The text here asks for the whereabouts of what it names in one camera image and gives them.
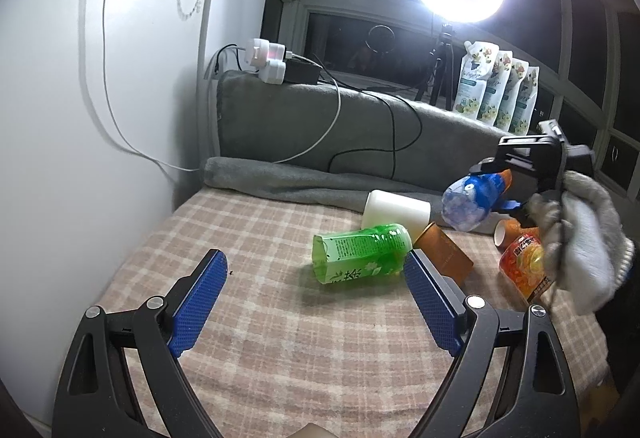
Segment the grey gloved hand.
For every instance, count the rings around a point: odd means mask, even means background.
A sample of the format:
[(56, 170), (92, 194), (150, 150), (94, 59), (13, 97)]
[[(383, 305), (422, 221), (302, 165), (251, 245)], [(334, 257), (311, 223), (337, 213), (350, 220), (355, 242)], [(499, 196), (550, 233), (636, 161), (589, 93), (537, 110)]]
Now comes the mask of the grey gloved hand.
[(527, 212), (539, 229), (544, 271), (572, 295), (576, 313), (604, 307), (626, 281), (636, 253), (608, 191), (591, 177), (567, 171), (563, 192), (536, 193)]

